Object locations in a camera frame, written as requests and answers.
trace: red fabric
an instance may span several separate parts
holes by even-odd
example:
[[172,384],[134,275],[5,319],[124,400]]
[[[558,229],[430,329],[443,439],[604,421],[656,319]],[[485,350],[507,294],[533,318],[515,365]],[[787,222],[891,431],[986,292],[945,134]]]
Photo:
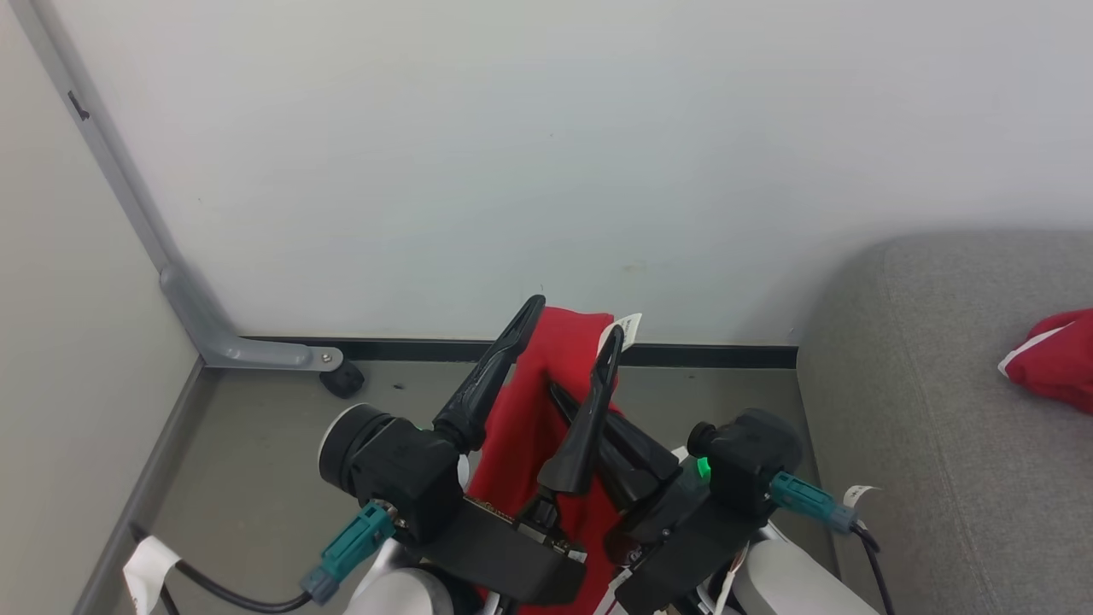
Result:
[[1093,414],[1093,310],[1045,319],[1027,340],[1059,328],[1066,329],[1014,357],[1006,375],[1033,393]]
[[[576,400],[588,395],[589,372],[596,362],[600,334],[613,322],[610,315],[577,315],[546,307],[527,351],[516,362],[516,375],[497,397],[490,419],[482,460],[468,494],[502,512],[515,516],[538,489],[543,462],[553,457],[566,426],[550,400],[550,382],[561,385]],[[613,412],[619,412],[612,406]],[[618,513],[599,478],[585,498],[559,498],[565,535],[588,552],[585,583],[573,604],[521,606],[520,613],[592,613],[611,581],[613,567],[603,552],[603,535]]]

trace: gray fabric upholstery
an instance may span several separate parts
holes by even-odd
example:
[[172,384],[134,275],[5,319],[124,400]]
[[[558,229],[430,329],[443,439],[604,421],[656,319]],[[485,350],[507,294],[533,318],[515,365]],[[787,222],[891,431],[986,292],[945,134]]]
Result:
[[[1093,307],[1093,233],[896,239],[834,280],[798,378],[823,486],[858,506],[900,615],[1093,613],[1093,416],[996,366],[1039,320]],[[880,611],[861,545],[844,582]]]

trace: floor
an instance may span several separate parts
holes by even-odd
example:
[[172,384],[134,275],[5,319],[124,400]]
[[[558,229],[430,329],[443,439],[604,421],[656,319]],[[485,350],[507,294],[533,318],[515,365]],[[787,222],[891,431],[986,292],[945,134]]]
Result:
[[[232,370],[216,383],[152,531],[200,570],[243,594],[280,601],[298,593],[301,577],[359,510],[353,498],[324,483],[316,470],[319,441],[350,403],[367,402],[425,425],[470,370],[469,364],[362,363],[368,378],[357,398],[330,395],[315,375]],[[670,449],[700,421],[724,424],[761,407],[808,427],[791,370],[623,368],[614,401],[631,421]],[[815,478],[811,449],[798,474]],[[824,531],[777,513],[784,532],[828,569]],[[346,580],[355,587],[364,570]],[[243,613],[167,577],[183,615]],[[340,614],[351,591],[325,607],[297,613]],[[162,606],[157,613],[162,613]],[[131,614],[120,596],[114,614]]]

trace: white clothing tag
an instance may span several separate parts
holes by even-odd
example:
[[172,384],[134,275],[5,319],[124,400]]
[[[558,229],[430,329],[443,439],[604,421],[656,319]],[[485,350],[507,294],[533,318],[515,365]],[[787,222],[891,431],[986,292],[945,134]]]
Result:
[[137,545],[137,551],[121,569],[137,615],[152,613],[152,607],[160,600],[163,579],[179,559],[181,557],[177,553],[155,536],[149,536]]
[[855,485],[850,487],[846,490],[846,495],[843,496],[843,506],[847,508],[857,507],[858,500],[870,489],[880,489],[880,487],[870,487],[869,485]]
[[1041,342],[1044,342],[1045,340],[1051,338],[1053,335],[1059,333],[1060,331],[1062,331],[1062,330],[1065,330],[1065,329],[1067,329],[1070,326],[1063,326],[1063,327],[1061,327],[1061,328],[1059,328],[1057,330],[1046,331],[1046,332],[1037,335],[1036,338],[1033,338],[1029,342],[1025,342],[1024,344],[1022,344],[1021,346],[1019,346],[1014,352],[1012,352],[1009,355],[1007,355],[1006,358],[1002,359],[1001,364],[998,364],[998,371],[1002,372],[1002,376],[1004,376],[1006,378],[1010,378],[1010,375],[1008,375],[1006,372],[1006,368],[1010,365],[1010,362],[1012,362],[1013,359],[1016,359],[1018,355],[1024,353],[1025,351],[1032,348],[1033,346],[1036,346]]
[[603,350],[603,344],[608,341],[608,334],[615,326],[622,328],[622,351],[626,351],[634,345],[637,340],[637,324],[642,322],[642,315],[631,315],[625,319],[619,319],[618,321],[611,323],[603,330],[600,334],[600,343],[596,346],[596,354],[598,355],[600,351]]
[[608,583],[608,591],[603,593],[603,598],[600,599],[600,604],[596,607],[596,611],[592,612],[592,615],[608,615],[609,613],[611,615],[618,615],[620,613],[618,608],[621,607],[619,606],[619,603],[615,602],[614,591],[619,589],[619,586],[621,586],[623,581],[630,579],[631,575],[632,572],[630,571],[630,568],[623,568],[623,571],[620,572],[618,577],[611,579],[611,582]]
[[471,462],[467,456],[459,456],[459,463],[456,464],[456,474],[459,475],[459,486],[463,489],[471,482]]

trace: gray wall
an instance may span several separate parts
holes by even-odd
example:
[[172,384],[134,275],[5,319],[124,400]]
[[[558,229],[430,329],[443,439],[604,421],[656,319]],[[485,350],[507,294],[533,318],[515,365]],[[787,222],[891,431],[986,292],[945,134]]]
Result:
[[0,2],[0,613],[70,612],[197,359]]
[[785,344],[870,243],[1093,225],[1089,0],[35,3],[247,334]]

